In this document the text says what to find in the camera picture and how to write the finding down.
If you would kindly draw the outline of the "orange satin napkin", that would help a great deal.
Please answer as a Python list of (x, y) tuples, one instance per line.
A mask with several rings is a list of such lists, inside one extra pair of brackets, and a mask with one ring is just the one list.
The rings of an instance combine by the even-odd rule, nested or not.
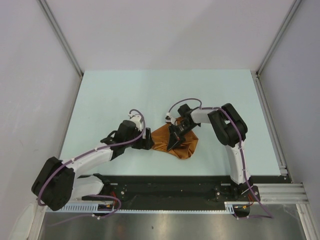
[(196, 151), (199, 140), (198, 137), (193, 131), (190, 131), (184, 136), (185, 142), (180, 144), (178, 147), (167, 151), (170, 139), (169, 125), (169, 123), (166, 123), (151, 133), (151, 137), (154, 142), (152, 149), (173, 155), (180, 160), (189, 159)]

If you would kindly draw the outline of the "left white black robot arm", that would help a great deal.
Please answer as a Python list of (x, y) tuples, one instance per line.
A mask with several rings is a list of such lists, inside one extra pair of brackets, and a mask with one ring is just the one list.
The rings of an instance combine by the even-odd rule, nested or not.
[(111, 188), (98, 173), (83, 177), (86, 172), (122, 155), (127, 148), (150, 150), (154, 145), (151, 129), (140, 120), (124, 120), (100, 140), (100, 144), (77, 157), (60, 160), (55, 156), (44, 163), (31, 192), (40, 206), (53, 211), (62, 209), (70, 200), (95, 195), (100, 200), (110, 196)]

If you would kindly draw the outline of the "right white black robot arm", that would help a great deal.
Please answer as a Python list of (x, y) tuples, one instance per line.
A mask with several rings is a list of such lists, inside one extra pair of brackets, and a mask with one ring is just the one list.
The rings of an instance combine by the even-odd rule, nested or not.
[(221, 107), (190, 108), (188, 104), (181, 105), (177, 112), (181, 120), (176, 123), (171, 116), (171, 110), (165, 120), (169, 123), (169, 139), (167, 151), (176, 149), (186, 141), (185, 135), (201, 124), (211, 124), (219, 142), (225, 146), (229, 165), (231, 187), (230, 194), (242, 201), (245, 197), (258, 199), (258, 191), (254, 190), (251, 175), (247, 169), (244, 145), (248, 127), (231, 103)]

